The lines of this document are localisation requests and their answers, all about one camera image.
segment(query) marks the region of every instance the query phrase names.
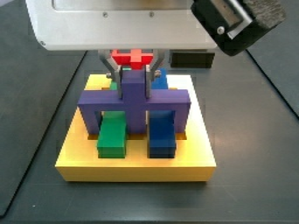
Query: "red block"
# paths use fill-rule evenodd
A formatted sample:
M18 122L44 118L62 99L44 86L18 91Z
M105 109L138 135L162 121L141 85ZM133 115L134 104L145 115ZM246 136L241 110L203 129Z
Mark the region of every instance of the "red block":
M142 49L134 49L131 53L122 53L119 50L114 50L113 58L121 66L131 66L134 70L139 70L143 69L143 66L151 64L154 54L143 53Z

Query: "yellow base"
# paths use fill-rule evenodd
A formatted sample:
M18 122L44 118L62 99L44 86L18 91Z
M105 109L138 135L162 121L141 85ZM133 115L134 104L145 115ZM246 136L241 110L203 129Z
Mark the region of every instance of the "yellow base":
M210 180L217 162L193 88L193 80L186 75L169 75L167 77L170 87L189 89L191 95L191 113L186 129L187 140L179 140L183 137L177 137L175 158L147 158L146 136L131 137L127 140L126 158L99 158L98 140L90 140L80 111L76 110L55 165L67 181L165 182ZM86 89L107 87L106 76L90 76Z

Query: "purple block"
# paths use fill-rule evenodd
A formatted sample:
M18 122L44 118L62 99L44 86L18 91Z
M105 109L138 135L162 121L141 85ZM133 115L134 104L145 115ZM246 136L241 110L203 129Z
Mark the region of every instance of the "purple block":
M125 71L122 80L125 104L146 104L146 71Z
M146 133L146 111L175 111L175 132L186 129L191 98L187 90L153 90L151 99L146 99L146 71L125 71L122 80L123 99L117 90L83 91L79 109L90 134L99 133L102 111L126 111L129 133Z
M125 103L118 99L118 91L86 90L79 98L79 110L91 135L99 134L102 111L125 110Z
M177 133L183 133L189 120L191 97L189 90L166 90L153 91L153 97L147 100L147 110L174 110L174 127Z
M139 107L126 107L126 122L129 134L145 134L146 110Z

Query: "toy block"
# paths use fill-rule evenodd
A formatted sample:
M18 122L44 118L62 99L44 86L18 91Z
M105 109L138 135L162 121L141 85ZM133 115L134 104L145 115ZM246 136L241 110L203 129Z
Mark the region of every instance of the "toy block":
M167 81L170 87L179 88L171 92L189 89L191 97L191 113L186 126L187 139L177 139L175 158L150 159L149 141L142 135L127 139L126 158L98 158L99 152L95 147L98 140L90 140L84 120L80 111L76 110L55 165L66 181L174 182L211 179L217 163L191 76L167 75Z
M79 98L79 110L88 133L99 133L102 111L126 111L129 134L146 133L146 111L174 110L175 132L183 133L191 107L189 90L154 89L153 97L146 99L146 70L125 71L122 80L123 99L117 90L83 91Z
M161 68L162 76L153 81L153 89L169 89L169 83L166 78L166 69Z
M109 111L103 116L98 139L101 158L125 158L127 152L127 119L123 111Z
M175 157L174 111L151 111L149 115L149 157Z
M121 66L131 66L134 70L139 70L145 65L150 65L154 59L153 53L143 53L141 49L131 50L131 53L122 53L114 50L111 54Z

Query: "blue block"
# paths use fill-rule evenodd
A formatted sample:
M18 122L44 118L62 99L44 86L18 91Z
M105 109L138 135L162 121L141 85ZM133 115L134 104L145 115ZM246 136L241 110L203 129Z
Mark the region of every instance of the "blue block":
M162 71L162 76L161 78L155 78L153 82L153 89L169 89L166 69L162 68L161 71Z
M151 111L149 118L149 157L174 158L177 149L174 111Z

